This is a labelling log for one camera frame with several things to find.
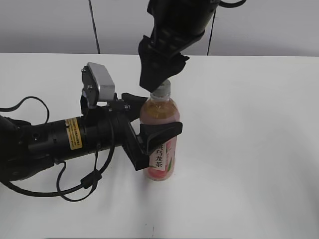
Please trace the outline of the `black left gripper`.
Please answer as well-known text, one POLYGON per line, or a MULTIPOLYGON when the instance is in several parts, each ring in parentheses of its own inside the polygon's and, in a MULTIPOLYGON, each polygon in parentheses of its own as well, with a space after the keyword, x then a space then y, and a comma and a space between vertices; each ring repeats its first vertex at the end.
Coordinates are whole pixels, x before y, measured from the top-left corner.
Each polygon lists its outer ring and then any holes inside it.
POLYGON ((151 155, 157 148, 182 133, 182 122, 166 124, 141 124, 136 135, 131 122, 140 118, 140 111, 148 97, 122 93, 105 106, 88 108, 87 100, 81 97, 81 128, 84 130, 83 145, 88 152, 108 149, 109 156, 101 170, 109 166, 115 148, 121 146, 135 170, 148 168, 151 155))

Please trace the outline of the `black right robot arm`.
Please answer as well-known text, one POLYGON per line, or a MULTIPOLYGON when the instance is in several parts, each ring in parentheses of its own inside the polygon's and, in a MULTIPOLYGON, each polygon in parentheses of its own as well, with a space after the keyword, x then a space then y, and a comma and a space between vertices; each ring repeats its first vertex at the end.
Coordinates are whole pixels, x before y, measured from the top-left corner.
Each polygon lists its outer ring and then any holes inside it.
POLYGON ((154 19, 150 36, 138 46, 140 86, 155 91, 179 74, 189 57, 182 51, 198 42, 220 2, 218 0, 151 0, 147 12, 154 19))

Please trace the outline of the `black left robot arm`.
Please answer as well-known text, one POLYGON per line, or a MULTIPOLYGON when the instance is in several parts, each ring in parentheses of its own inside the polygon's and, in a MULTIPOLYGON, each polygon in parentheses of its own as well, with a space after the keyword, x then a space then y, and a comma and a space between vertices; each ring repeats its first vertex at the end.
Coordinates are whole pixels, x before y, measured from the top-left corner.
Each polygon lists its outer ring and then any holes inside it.
POLYGON ((141 124, 138 119, 145 97, 128 93, 105 106, 89 108, 81 99, 79 117, 31 125, 23 120, 0 119, 0 167, 8 181, 27 179, 55 163, 122 147, 135 170, 149 166, 150 155, 182 132, 182 123, 141 124))

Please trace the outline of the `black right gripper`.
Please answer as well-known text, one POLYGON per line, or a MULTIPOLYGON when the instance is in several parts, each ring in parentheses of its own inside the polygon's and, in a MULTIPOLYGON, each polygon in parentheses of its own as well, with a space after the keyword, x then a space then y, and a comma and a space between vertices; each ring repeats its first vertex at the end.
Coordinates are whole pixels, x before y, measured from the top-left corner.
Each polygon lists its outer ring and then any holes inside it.
POLYGON ((140 87, 153 92, 166 79, 179 74, 190 59, 181 52, 202 37, 203 32, 192 34, 169 27, 154 27, 150 36, 144 35, 138 46, 140 87))

